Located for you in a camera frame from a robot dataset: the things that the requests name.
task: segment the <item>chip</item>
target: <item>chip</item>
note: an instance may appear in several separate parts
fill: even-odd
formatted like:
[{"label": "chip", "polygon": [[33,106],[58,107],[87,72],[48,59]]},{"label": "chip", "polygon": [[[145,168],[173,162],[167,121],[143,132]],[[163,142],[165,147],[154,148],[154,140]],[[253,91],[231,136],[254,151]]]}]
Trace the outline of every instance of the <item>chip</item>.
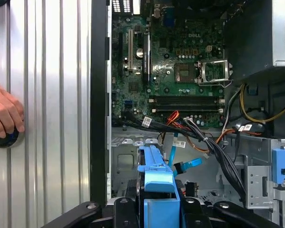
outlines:
[{"label": "chip", "polygon": [[176,83],[195,83],[194,79],[198,74],[194,64],[177,63],[174,65],[174,69]]},{"label": "chip", "polygon": [[130,93],[137,93],[138,91],[139,91],[138,82],[129,82],[129,92]]},{"label": "chip", "polygon": [[140,32],[141,31],[141,26],[140,25],[135,25],[134,26],[134,32]]}]

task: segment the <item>blue latch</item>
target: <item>blue latch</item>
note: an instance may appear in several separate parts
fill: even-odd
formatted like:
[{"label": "blue latch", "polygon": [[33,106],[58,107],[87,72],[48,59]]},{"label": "blue latch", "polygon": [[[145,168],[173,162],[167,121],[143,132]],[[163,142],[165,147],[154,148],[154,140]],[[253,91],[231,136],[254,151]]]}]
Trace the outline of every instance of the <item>blue latch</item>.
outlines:
[{"label": "blue latch", "polygon": [[285,179],[285,150],[272,150],[272,179],[277,184],[283,184]]},{"label": "blue latch", "polygon": [[144,172],[144,190],[149,192],[174,193],[173,172],[163,161],[163,157],[155,146],[140,146],[144,151],[145,165],[139,165],[137,170]]}]

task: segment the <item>sticker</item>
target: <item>sticker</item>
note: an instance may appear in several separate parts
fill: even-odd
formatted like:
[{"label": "sticker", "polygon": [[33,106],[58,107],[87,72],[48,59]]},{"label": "sticker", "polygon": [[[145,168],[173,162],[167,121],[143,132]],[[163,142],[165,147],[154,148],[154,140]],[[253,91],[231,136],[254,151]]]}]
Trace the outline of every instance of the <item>sticker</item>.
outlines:
[{"label": "sticker", "polygon": [[244,128],[245,128],[245,126],[241,126],[238,131],[242,132],[244,130]]},{"label": "sticker", "polygon": [[142,122],[142,126],[148,128],[150,126],[151,121],[152,121],[151,118],[145,116]]},{"label": "sticker", "polygon": [[186,142],[184,142],[184,141],[173,141],[172,146],[185,148],[186,147]]},{"label": "sticker", "polygon": [[243,131],[250,131],[251,128],[252,128],[252,124],[247,124],[247,125],[244,127]]}]

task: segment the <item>human hand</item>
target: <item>human hand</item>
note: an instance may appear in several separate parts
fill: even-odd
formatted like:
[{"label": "human hand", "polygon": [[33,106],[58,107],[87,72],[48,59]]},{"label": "human hand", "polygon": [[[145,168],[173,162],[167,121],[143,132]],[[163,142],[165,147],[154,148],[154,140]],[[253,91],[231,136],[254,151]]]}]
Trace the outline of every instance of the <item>human hand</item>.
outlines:
[{"label": "human hand", "polygon": [[0,86],[0,138],[5,138],[6,133],[12,134],[15,127],[24,132],[23,119],[23,105]]}]

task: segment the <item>yellow wire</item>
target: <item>yellow wire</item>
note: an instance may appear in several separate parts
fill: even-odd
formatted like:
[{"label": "yellow wire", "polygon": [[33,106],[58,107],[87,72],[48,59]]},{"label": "yellow wire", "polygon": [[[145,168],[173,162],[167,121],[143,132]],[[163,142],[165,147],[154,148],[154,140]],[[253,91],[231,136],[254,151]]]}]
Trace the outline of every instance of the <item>yellow wire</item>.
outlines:
[{"label": "yellow wire", "polygon": [[249,116],[246,111],[245,111],[245,106],[244,106],[244,90],[245,90],[245,86],[242,86],[241,87],[241,92],[240,92],[240,104],[241,104],[241,109],[243,111],[243,114],[246,116],[247,119],[249,119],[250,121],[253,121],[253,122],[257,122],[257,123],[266,123],[266,122],[270,122],[270,121],[273,121],[275,120],[276,118],[280,117],[281,115],[283,115],[285,113],[285,109],[282,110],[279,114],[269,118],[269,119],[266,119],[266,120],[257,120],[255,118],[252,118],[251,116]]}]

